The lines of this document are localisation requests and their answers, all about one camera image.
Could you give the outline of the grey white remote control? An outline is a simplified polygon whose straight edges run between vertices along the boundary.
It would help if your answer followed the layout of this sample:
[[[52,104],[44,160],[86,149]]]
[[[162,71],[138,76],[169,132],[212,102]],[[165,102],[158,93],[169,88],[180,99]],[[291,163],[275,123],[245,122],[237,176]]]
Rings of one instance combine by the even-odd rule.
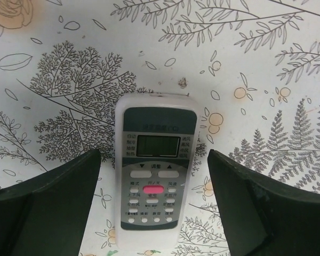
[[[115,235],[122,250],[176,246],[198,139],[187,95],[131,93],[115,109]]]

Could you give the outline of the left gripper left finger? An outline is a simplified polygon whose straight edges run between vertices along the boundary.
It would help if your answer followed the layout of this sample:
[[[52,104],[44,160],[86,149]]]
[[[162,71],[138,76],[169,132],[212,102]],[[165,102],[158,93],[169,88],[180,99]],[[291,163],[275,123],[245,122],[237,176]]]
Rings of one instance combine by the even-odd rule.
[[[0,189],[0,255],[78,255],[100,171],[100,152]]]

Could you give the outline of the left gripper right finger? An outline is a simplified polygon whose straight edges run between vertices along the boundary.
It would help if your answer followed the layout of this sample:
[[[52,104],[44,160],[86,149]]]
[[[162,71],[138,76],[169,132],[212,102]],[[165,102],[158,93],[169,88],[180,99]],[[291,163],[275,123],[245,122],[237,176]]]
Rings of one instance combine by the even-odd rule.
[[[320,194],[210,150],[210,178],[231,255],[320,255]]]

